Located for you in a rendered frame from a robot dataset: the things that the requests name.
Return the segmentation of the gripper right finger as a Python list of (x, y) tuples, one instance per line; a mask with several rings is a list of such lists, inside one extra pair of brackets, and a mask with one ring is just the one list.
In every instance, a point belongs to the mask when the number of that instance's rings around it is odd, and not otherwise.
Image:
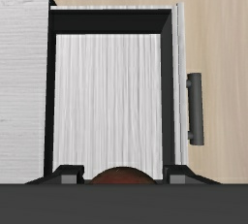
[(163, 167), (164, 184), (217, 184), (217, 181), (196, 175), (186, 165), (165, 165)]

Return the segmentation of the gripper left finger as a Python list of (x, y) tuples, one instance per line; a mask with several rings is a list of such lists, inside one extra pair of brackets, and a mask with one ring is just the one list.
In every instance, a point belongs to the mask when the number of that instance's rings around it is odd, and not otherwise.
[(84, 184), (83, 174), (83, 165), (60, 165), (52, 174), (29, 181), (29, 184)]

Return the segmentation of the reddish-brown peach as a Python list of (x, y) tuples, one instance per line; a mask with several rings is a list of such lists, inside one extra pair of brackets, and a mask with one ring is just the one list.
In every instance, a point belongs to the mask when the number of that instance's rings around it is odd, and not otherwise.
[(156, 181), (136, 168), (114, 167), (94, 176), (90, 184), (156, 184)]

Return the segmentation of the open white cabinet drawer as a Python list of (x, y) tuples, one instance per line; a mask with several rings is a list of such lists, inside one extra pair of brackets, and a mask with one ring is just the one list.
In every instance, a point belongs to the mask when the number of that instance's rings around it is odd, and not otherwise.
[(163, 180), (202, 145), (202, 76), (186, 71), (184, 6), (48, 12), (45, 175), (132, 167)]

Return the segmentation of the cabinet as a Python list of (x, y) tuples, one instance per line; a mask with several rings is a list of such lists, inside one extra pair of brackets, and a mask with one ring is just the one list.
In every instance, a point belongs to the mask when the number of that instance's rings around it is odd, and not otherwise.
[(49, 0), (0, 0), (0, 184), (44, 173)]

